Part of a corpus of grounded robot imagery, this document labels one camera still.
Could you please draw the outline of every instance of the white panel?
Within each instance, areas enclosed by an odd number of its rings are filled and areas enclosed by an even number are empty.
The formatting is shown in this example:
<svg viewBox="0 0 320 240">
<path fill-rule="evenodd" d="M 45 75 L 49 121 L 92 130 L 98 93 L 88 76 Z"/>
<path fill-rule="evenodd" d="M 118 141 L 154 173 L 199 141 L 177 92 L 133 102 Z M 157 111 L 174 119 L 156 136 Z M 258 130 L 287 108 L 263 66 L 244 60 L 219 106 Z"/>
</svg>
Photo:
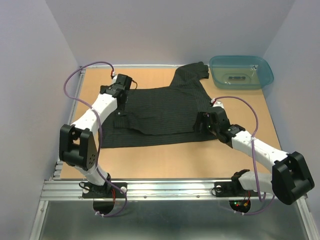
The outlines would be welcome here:
<svg viewBox="0 0 320 240">
<path fill-rule="evenodd" d="M 44 179 L 54 171 L 77 62 L 44 0 L 1 1 L 0 233 L 29 239 Z"/>
<path fill-rule="evenodd" d="M 46 0 L 80 64 L 262 57 L 294 0 Z"/>
<path fill-rule="evenodd" d="M 320 1 L 297 0 L 264 58 L 274 83 L 264 95 L 281 147 L 307 161 L 315 189 L 309 193 L 320 228 Z"/>
</svg>

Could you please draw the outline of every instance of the teal plastic tray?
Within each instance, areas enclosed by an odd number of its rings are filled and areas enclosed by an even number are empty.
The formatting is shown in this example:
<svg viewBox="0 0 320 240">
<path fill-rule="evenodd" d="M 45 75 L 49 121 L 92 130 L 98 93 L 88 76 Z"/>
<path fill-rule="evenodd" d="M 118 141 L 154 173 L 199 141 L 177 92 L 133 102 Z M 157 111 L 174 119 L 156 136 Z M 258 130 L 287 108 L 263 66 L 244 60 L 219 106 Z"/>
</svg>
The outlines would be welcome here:
<svg viewBox="0 0 320 240">
<path fill-rule="evenodd" d="M 261 89 L 274 81 L 269 64 L 258 56 L 215 56 L 210 69 L 220 89 Z"/>
</svg>

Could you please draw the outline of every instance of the striped fabric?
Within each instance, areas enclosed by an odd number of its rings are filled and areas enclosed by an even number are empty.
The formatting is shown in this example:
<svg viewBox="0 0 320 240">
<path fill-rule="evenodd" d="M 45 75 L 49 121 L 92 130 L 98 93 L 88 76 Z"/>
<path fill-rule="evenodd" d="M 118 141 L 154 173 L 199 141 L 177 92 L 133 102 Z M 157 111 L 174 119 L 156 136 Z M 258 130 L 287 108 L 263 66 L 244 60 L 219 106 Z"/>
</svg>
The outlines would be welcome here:
<svg viewBox="0 0 320 240">
<path fill-rule="evenodd" d="M 131 90 L 125 110 L 116 110 L 102 124 L 102 148 L 215 139 L 212 134 L 193 132 L 198 112 L 210 107 L 211 98 L 200 83 L 208 77 L 207 65 L 192 63 L 177 68 L 170 86 Z"/>
</svg>

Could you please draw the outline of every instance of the wooden table surface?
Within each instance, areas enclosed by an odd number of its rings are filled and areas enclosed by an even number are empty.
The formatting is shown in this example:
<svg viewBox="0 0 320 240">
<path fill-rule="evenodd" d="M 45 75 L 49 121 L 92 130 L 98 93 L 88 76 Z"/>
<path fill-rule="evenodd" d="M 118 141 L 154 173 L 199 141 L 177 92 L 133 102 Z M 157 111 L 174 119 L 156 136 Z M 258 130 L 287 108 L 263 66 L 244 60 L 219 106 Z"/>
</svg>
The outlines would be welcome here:
<svg viewBox="0 0 320 240">
<path fill-rule="evenodd" d="M 138 82 L 139 89 L 169 86 L 175 68 L 118 68 L 118 74 L 125 74 Z M 100 85 L 109 85 L 110 69 L 89 68 L 80 90 L 79 97 L 90 104 L 96 100 Z M 201 83 L 211 98 L 237 96 L 248 101 L 259 119 L 256 137 L 280 149 L 276 131 L 270 117 L 262 90 L 225 90 L 214 85 L 213 79 L 202 79 Z M 231 124 L 239 124 L 249 132 L 255 129 L 255 117 L 251 110 L 236 99 L 221 100 Z M 81 117 L 87 107 L 78 103 L 74 120 Z M 229 178 L 242 169 L 253 170 L 252 159 L 218 140 L 188 142 L 169 145 L 103 148 L 99 164 L 116 179 L 157 179 L 157 178 Z M 258 170 L 268 171 L 258 163 Z M 83 179 L 73 167 L 63 163 L 61 179 Z"/>
</svg>

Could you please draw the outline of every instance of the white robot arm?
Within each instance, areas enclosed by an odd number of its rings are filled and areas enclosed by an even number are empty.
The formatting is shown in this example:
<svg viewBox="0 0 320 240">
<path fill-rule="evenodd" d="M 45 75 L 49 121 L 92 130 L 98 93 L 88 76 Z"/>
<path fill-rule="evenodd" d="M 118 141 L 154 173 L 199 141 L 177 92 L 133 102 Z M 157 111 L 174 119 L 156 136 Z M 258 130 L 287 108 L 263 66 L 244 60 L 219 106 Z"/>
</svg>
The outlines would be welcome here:
<svg viewBox="0 0 320 240">
<path fill-rule="evenodd" d="M 98 113 L 101 123 L 116 109 L 123 109 L 127 101 L 132 78 L 118 74 L 112 79 L 110 86 L 101 86 L 100 94 L 92 105 Z M 96 186 L 104 186 L 110 175 L 97 163 L 98 154 L 94 136 L 99 129 L 95 113 L 89 109 L 71 125 L 63 125 L 60 129 L 59 158 L 68 165 L 79 170 L 87 180 Z"/>
<path fill-rule="evenodd" d="M 222 143 L 252 157 L 252 135 L 237 124 L 230 124 L 221 102 L 212 101 L 209 112 L 199 112 L 194 130 L 210 132 Z M 254 155 L 257 162 L 270 173 L 258 173 L 260 191 L 275 195 L 284 204 L 290 205 L 314 188 L 315 183 L 304 157 L 294 152 L 278 150 L 259 139 L 254 139 Z M 249 170 L 236 172 L 231 182 L 219 182 L 217 197 L 231 193 L 235 196 L 243 190 L 257 191 L 255 173 Z"/>
</svg>

